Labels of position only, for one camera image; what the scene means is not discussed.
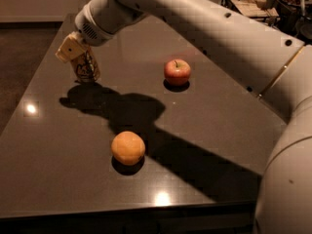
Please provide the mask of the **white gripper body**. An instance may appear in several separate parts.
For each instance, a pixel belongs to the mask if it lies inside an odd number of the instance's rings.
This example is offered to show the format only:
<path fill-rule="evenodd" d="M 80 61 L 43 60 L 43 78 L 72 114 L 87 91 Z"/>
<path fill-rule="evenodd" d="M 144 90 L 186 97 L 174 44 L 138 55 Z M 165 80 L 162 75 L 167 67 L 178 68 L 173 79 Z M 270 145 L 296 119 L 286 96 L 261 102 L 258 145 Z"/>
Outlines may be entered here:
<path fill-rule="evenodd" d="M 121 29 L 141 21 L 142 0 L 91 0 L 75 18 L 76 30 L 91 46 L 100 46 Z"/>

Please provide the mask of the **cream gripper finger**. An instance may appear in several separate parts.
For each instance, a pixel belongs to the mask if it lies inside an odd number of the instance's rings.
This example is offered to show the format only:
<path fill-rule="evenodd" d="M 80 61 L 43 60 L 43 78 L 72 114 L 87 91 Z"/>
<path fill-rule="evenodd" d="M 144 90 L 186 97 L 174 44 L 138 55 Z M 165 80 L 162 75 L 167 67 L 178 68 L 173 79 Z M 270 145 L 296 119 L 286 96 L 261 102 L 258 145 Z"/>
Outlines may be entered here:
<path fill-rule="evenodd" d="M 88 44 L 85 42 L 82 34 L 78 31 L 73 31 L 64 38 L 56 52 L 56 56 L 60 61 L 67 63 L 78 58 L 87 50 Z"/>

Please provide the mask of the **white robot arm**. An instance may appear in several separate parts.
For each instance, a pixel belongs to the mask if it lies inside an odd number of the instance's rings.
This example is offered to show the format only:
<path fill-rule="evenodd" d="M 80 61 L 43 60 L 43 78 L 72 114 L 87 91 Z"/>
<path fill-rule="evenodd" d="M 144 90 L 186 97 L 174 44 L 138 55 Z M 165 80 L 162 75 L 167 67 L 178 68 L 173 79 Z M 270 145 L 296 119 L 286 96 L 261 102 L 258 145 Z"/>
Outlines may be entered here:
<path fill-rule="evenodd" d="M 209 0 L 91 0 L 57 56 L 76 60 L 147 15 L 287 121 L 265 168 L 253 234 L 312 234 L 312 46 Z"/>

